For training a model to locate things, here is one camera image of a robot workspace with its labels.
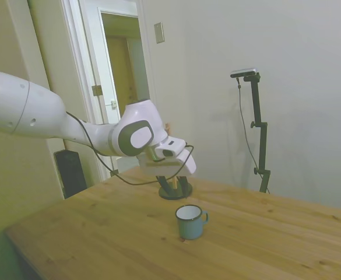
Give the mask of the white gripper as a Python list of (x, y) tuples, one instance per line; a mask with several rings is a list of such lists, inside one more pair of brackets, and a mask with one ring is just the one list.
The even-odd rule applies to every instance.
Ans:
[(173, 196), (174, 189), (167, 181), (166, 177), (171, 177), (176, 174), (181, 166), (184, 167), (177, 173), (178, 182), (180, 183), (182, 195), (184, 198), (189, 196), (188, 180), (186, 176), (190, 176), (196, 171), (195, 161), (188, 150), (183, 150), (177, 157), (154, 162), (145, 154), (137, 157), (140, 169), (147, 175), (157, 176), (157, 181), (160, 184), (159, 196)]

